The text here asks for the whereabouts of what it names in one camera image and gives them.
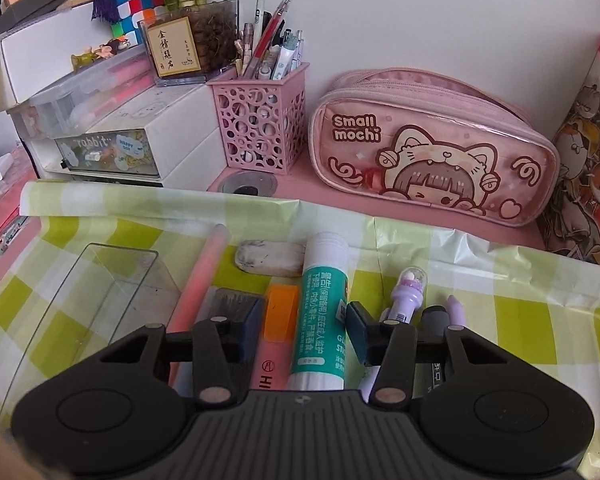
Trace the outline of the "colourful cube puzzle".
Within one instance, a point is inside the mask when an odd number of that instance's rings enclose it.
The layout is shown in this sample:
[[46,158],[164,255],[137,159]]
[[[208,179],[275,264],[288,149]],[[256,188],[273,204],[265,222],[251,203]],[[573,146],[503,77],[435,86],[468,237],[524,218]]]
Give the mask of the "colourful cube puzzle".
[[140,22],[166,13],[164,0],[114,0],[120,20],[111,25],[112,36],[130,46],[143,42]]

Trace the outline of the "clear plastic organizer box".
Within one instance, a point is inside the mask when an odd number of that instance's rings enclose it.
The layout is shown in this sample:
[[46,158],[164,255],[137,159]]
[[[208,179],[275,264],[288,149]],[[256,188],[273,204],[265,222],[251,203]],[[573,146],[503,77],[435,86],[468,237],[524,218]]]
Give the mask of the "clear plastic organizer box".
[[169,323],[180,290],[159,253],[85,246],[38,321],[0,411],[8,426],[23,396],[146,324]]

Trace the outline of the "cartoon book box set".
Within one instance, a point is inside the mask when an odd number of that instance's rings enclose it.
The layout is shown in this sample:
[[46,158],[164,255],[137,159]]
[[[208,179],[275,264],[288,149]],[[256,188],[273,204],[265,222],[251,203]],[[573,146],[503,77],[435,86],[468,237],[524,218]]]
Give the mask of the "cartoon book box set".
[[545,248],[600,265],[600,45],[553,142],[559,176],[538,219]]

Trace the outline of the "white eraser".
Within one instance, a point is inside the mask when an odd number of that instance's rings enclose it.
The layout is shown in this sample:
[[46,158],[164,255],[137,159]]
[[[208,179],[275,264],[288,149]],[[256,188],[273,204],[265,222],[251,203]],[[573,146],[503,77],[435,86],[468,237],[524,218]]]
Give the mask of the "white eraser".
[[234,255],[234,263],[250,274],[298,278],[302,274],[306,248],[302,244],[245,240]]

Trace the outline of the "white teal glue stick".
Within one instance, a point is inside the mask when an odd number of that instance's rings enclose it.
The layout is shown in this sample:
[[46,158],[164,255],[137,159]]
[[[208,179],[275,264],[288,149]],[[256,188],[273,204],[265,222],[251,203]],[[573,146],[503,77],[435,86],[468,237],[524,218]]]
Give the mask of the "white teal glue stick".
[[287,388],[340,390],[346,376],[349,245],[337,233],[306,242],[301,297]]

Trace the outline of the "pink cat pencil case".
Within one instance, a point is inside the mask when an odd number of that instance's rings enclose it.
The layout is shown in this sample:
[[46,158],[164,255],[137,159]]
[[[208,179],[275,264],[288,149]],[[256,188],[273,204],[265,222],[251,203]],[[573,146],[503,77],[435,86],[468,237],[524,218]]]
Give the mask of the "pink cat pencil case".
[[501,226],[539,217],[559,174],[554,144],[516,106],[451,77],[350,70],[309,121],[316,174],[336,190]]

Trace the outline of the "white cardboard box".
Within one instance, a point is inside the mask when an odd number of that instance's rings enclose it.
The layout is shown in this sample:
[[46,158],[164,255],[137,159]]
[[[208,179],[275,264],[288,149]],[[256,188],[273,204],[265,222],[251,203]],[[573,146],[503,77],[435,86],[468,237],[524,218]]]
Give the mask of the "white cardboard box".
[[71,57],[112,38],[110,26],[84,4],[47,14],[0,38],[0,112],[72,72]]

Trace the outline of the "purple novelty pen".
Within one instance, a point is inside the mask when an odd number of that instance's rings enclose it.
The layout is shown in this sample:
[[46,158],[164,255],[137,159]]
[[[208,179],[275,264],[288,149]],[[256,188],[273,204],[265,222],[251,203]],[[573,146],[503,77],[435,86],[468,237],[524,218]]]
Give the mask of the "purple novelty pen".
[[[379,322],[396,321],[408,324],[414,313],[422,307],[427,274],[418,266],[409,266],[403,270],[391,293],[392,305],[381,313]],[[370,400],[380,366],[368,366],[361,379],[360,388],[365,402]]]

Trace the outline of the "white drawer organizer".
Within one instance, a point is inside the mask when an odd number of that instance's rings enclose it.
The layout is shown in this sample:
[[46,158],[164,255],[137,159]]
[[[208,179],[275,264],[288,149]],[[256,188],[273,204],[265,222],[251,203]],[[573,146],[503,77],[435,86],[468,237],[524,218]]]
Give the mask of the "white drawer organizer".
[[44,178],[205,191],[226,168],[208,84],[153,86],[82,136],[24,145]]

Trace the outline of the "orange highlighter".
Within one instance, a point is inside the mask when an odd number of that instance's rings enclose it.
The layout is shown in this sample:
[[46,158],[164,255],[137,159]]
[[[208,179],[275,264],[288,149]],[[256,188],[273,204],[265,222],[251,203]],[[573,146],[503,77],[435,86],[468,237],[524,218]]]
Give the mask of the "orange highlighter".
[[250,379],[254,390],[285,390],[296,334],[300,287],[271,285]]

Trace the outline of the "pink highlighter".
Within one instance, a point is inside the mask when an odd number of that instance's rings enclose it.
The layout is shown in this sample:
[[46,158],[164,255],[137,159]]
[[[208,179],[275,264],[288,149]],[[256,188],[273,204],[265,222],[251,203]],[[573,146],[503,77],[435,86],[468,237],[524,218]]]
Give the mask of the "pink highlighter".
[[223,252],[230,241],[230,231],[224,224],[216,224],[204,243],[192,272],[181,292],[166,331],[187,333],[194,326],[204,296],[212,284]]

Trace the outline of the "green checked tablecloth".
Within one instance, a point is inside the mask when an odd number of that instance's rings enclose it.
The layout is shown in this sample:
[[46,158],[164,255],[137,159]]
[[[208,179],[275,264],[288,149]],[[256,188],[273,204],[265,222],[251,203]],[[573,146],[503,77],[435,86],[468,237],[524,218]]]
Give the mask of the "green checked tablecloth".
[[596,430],[581,471],[600,476],[600,266],[301,200],[41,180],[24,187],[19,206],[42,228],[0,281],[0,418],[9,418],[5,400],[17,372],[34,386],[98,338],[76,310],[52,306],[87,244],[154,250],[184,284],[215,224],[234,242],[332,231],[350,247],[349,296],[370,313],[385,309],[404,268],[420,266],[428,304],[457,298],[471,330],[584,396]]

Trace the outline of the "light purple clear pen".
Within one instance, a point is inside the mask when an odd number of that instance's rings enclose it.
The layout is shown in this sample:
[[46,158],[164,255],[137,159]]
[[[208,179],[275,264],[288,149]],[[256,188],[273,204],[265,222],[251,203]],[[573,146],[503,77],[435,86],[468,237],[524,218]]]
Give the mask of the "light purple clear pen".
[[455,296],[450,295],[445,301],[445,310],[448,312],[451,325],[465,326],[466,314],[463,305]]

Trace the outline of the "grey marker pen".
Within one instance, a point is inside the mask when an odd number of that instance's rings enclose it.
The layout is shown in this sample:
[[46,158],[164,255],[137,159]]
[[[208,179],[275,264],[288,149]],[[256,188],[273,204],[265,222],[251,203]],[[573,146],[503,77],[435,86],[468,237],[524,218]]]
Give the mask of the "grey marker pen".
[[422,311],[417,331],[417,356],[424,356],[415,365],[413,398],[422,400],[428,393],[444,383],[444,363],[434,358],[441,356],[444,331],[450,324],[450,316],[445,307],[436,304]]

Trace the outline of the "pink books stack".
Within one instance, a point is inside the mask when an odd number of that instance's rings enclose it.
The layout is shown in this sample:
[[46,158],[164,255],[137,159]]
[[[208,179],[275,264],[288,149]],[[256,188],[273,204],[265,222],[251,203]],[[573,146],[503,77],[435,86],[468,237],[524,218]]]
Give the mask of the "pink books stack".
[[20,146],[10,153],[12,166],[0,180],[0,258],[26,223],[19,212],[24,186],[36,179],[27,151]]

